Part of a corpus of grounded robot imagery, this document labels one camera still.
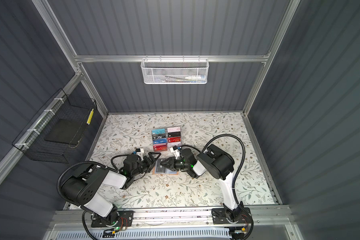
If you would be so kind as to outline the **black VIP card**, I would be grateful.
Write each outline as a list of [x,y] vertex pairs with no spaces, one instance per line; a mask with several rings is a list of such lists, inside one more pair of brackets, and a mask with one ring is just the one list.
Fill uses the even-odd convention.
[[161,163],[165,161],[165,159],[158,159],[155,165],[155,174],[166,174],[167,168],[163,167]]

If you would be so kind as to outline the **pink leather card wallet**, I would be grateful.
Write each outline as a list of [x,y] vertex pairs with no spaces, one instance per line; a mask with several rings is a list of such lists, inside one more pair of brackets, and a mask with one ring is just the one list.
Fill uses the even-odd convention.
[[172,171],[168,168],[165,168],[161,165],[161,163],[165,161],[164,158],[159,158],[156,161],[155,167],[153,168],[153,174],[154,175],[178,175],[179,172],[177,171]]

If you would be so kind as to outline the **clear acrylic card holder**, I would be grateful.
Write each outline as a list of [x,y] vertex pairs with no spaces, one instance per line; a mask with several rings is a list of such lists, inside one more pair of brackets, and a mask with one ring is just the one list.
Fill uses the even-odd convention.
[[164,152],[172,147],[181,146],[181,127],[153,129],[151,131],[154,152]]

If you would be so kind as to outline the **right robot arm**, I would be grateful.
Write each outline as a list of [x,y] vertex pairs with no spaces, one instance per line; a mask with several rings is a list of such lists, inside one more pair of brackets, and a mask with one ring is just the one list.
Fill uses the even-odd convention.
[[226,211],[232,213],[239,209],[240,203],[234,193],[235,161],[231,155],[215,145],[203,151],[190,145],[174,146],[170,150],[173,156],[162,161],[161,167],[173,172],[186,172],[196,179],[209,173],[219,180]]

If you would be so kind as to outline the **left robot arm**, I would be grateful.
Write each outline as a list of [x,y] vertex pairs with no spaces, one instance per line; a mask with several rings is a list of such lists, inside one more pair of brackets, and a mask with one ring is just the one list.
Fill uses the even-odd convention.
[[110,168],[94,161],[76,163],[66,169],[57,180],[58,194],[72,205],[96,214],[103,219],[115,221],[117,207],[98,191],[101,186],[126,190],[136,181],[136,176],[150,172],[161,153],[149,152],[145,156],[124,155],[123,167]]

